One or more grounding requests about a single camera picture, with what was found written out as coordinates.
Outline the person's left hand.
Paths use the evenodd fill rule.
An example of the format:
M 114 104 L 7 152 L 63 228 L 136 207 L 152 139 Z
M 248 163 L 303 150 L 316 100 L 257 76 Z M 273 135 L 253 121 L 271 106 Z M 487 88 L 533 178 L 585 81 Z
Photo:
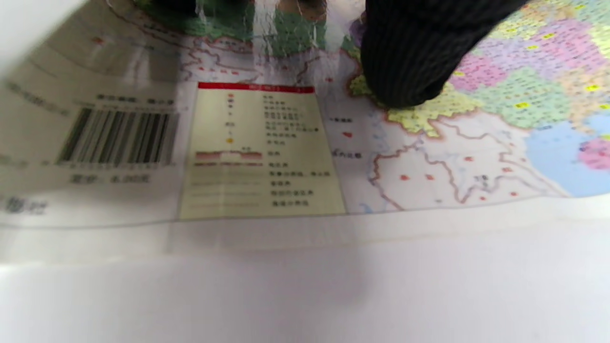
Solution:
M 360 62 L 373 95 L 403 109 L 440 95 L 462 59 L 524 0 L 368 0 Z

